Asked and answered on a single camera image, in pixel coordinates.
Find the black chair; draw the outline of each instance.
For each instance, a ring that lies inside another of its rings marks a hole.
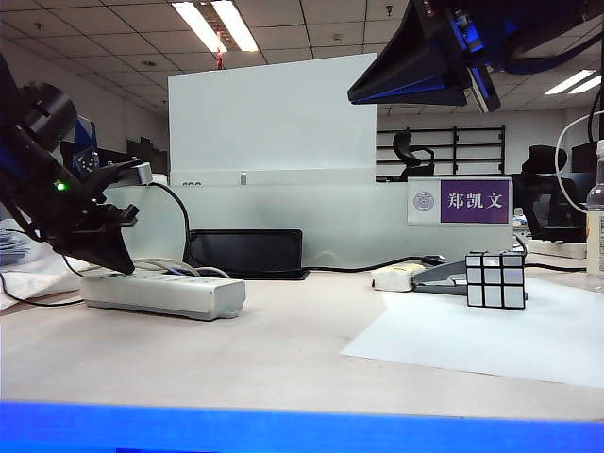
[[[585,215],[568,203],[558,179],[551,175],[556,172],[555,148],[535,145],[528,152],[528,159],[522,164],[522,172],[512,175],[512,185],[513,205],[515,208],[522,208],[532,238],[584,243]],[[561,149],[558,156],[559,168],[562,168],[566,161],[566,152]],[[576,204],[585,202],[579,199],[577,187],[572,179],[563,177],[562,185]]]
[[[411,144],[411,133],[398,132],[394,136],[393,148],[396,156],[405,164],[405,170],[398,177],[398,181],[407,182],[410,176],[434,176],[434,151],[422,144]],[[415,156],[418,151],[430,155],[430,161],[422,165],[422,161]]]

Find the whiteboard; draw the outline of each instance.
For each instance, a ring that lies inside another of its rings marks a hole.
[[[374,182],[376,106],[346,92],[375,56],[170,76],[171,184]]]

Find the ceiling light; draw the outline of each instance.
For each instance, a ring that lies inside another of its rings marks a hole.
[[[556,85],[554,88],[552,88],[551,90],[549,90],[545,94],[558,94],[559,92],[563,92],[564,90],[567,90],[570,87],[572,87],[573,85],[576,85],[579,82],[581,82],[581,80],[584,79],[585,77],[589,77],[594,72],[595,71],[588,70],[588,69],[584,69],[582,71],[579,71],[578,73],[576,73],[572,77],[567,78],[564,82]]]
[[[247,26],[243,22],[242,16],[235,7],[233,2],[227,0],[221,0],[217,2],[211,2],[223,23],[225,24],[228,32],[233,37],[240,49],[253,52],[258,50],[258,46],[249,32]]]
[[[585,82],[582,85],[579,85],[578,87],[576,87],[573,91],[571,91],[571,94],[577,94],[580,92],[586,92],[588,90],[591,90],[593,87],[596,87],[600,84],[600,82],[602,81],[602,75],[599,75],[598,77],[594,77],[590,80],[588,80],[587,82]]]
[[[173,3],[172,6],[211,52],[218,52],[219,48],[222,52],[227,51],[227,48],[222,44],[216,32],[212,30],[210,24],[208,24],[204,16],[199,12],[199,9],[192,2]]]

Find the desk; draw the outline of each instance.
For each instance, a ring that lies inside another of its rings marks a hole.
[[[367,274],[250,281],[239,318],[13,307],[2,396],[99,404],[604,419],[604,390],[341,356],[384,310]]]

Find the robotic arm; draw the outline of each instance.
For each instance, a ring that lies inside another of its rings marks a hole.
[[[104,204],[103,191],[140,162],[104,167],[77,180],[50,154],[74,127],[74,104],[45,83],[17,88],[2,54],[0,98],[0,202],[31,239],[61,255],[131,274],[121,228],[134,225],[139,210]]]

